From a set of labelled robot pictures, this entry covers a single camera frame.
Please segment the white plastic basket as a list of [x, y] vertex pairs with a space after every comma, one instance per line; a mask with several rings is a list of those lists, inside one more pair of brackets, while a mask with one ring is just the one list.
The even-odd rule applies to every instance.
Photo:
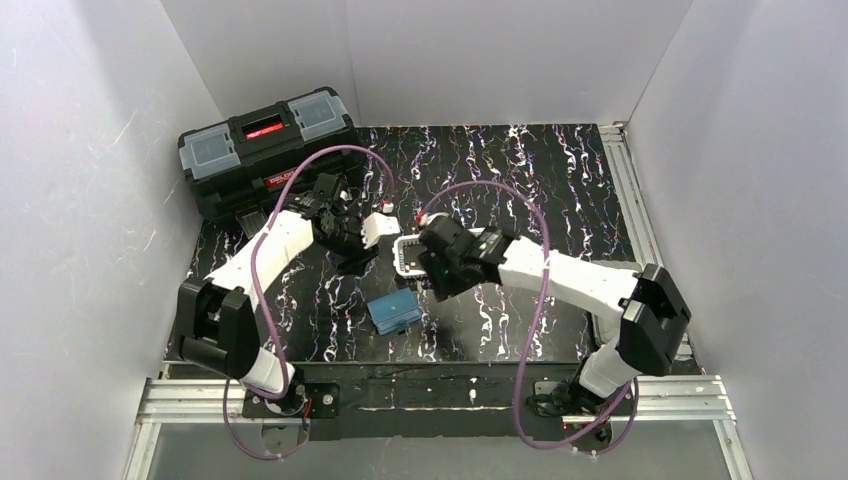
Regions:
[[428, 279], [433, 284], [462, 279], [461, 255], [474, 243], [482, 228], [429, 226], [417, 235], [401, 236], [393, 245], [397, 274], [405, 279]]

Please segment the blue leather card holder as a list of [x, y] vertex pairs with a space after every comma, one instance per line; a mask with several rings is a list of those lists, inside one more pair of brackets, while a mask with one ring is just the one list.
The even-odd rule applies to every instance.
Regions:
[[423, 316], [416, 295], [409, 288], [368, 302], [367, 310], [379, 335], [403, 332]]

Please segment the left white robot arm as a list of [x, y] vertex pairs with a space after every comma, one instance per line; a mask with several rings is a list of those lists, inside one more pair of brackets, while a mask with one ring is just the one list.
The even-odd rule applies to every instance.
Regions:
[[285, 400], [302, 375], [280, 359], [280, 347], [263, 347], [256, 315], [267, 303], [270, 282], [313, 245], [335, 256], [339, 274], [364, 273], [378, 249], [367, 246], [363, 220], [349, 202], [346, 180], [321, 174], [311, 191], [295, 195], [227, 263], [186, 279], [177, 294], [177, 357], [237, 380], [268, 400]]

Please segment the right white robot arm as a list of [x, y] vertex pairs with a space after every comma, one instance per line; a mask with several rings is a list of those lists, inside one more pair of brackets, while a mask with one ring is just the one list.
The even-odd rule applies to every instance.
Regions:
[[632, 378], [670, 373], [691, 311], [665, 268], [606, 267], [499, 227], [474, 233], [445, 214], [424, 214], [418, 224], [419, 261], [438, 300], [485, 283], [544, 289], [605, 321], [600, 347], [574, 378], [533, 396], [548, 414], [595, 413]]

